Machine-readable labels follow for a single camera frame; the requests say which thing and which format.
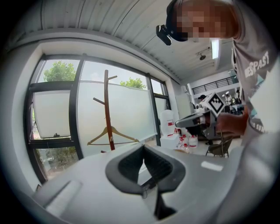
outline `table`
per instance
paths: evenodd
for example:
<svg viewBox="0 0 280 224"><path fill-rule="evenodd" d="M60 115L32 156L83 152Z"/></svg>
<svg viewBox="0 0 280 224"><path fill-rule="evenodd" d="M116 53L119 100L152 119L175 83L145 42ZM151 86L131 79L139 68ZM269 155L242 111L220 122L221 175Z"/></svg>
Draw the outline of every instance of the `table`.
<svg viewBox="0 0 280 224"><path fill-rule="evenodd" d="M231 106L232 106L236 111L237 111L238 108L244 107L244 105L242 105L242 104L231 105Z"/></svg>

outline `black window frame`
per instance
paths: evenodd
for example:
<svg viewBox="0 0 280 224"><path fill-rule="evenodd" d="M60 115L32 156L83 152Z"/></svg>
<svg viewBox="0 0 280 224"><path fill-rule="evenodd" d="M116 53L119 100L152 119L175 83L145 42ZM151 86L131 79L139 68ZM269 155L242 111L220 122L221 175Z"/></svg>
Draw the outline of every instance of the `black window frame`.
<svg viewBox="0 0 280 224"><path fill-rule="evenodd" d="M41 72L44 68L44 65L47 60L79 60L79 64L76 71L76 76L74 81L53 81L53 82L40 82L38 83L38 79L41 75ZM155 103L155 98L166 99L167 109L171 109L170 101L168 97L167 88L165 82L158 80L157 78L151 76L149 73L142 72L133 67L93 56L83 55L42 55L41 59L38 61L36 68L33 71L32 77L29 81L29 86L26 92L25 101L24 101L24 137L26 148L28 150L28 155L33 166L33 169L39 179L39 181L44 184L48 181L48 177L42 167L42 164L39 159L39 155L37 154L36 149L46 149L46 148L62 148L62 147L72 147L74 146L78 155L78 159L84 158L81 145L79 142L78 130L77 130L77 94L79 90L79 81L81 79L82 70L84 67L84 63L86 61L97 62L108 64L111 66L116 66L125 70L129 70L131 72L137 73L139 75L146 77L147 88L150 91L151 99L152 99L152 107L154 112L154 119L156 125L156 142L157 145L160 146L160 120L158 118L157 106ZM163 95L157 94L153 92L153 87L151 80L155 80L161 83ZM54 139L39 139L34 140L30 139L32 133L32 107L33 107L33 93L35 92L43 92L43 91L60 91L60 90L70 90L69 97L69 128L70 128L70 138L54 138Z"/></svg>

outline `chair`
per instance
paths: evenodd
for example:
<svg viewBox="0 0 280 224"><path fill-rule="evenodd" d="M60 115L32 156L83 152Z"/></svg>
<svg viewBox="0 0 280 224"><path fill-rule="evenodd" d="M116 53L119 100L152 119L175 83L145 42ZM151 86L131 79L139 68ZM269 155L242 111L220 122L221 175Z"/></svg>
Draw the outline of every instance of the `chair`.
<svg viewBox="0 0 280 224"><path fill-rule="evenodd" d="M229 146L231 145L232 139L233 139L233 136L228 136L228 137L225 137L223 139L223 141L220 142L220 144L210 145L208 147L208 150L207 150L205 156L207 156L208 153L211 153L214 156L223 157L223 152L222 152L222 144L223 144L224 155L227 154L227 157L228 157L228 149L229 149Z"/></svg>

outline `sticker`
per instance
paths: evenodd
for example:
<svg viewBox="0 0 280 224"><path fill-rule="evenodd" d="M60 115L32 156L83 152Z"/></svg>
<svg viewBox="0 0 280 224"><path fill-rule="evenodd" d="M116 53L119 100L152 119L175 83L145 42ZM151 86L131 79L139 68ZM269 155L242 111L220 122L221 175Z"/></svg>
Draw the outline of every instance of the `sticker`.
<svg viewBox="0 0 280 224"><path fill-rule="evenodd" d="M209 170L219 171L219 172L222 171L224 168L223 166L220 166L220 165L217 165L214 163L209 163L207 161L203 161L201 163L201 167L209 169Z"/></svg>
<svg viewBox="0 0 280 224"><path fill-rule="evenodd" d="M217 96L217 94L214 94L208 103L212 107L212 109L215 111L216 114L219 114L219 112L223 109L224 103Z"/></svg>

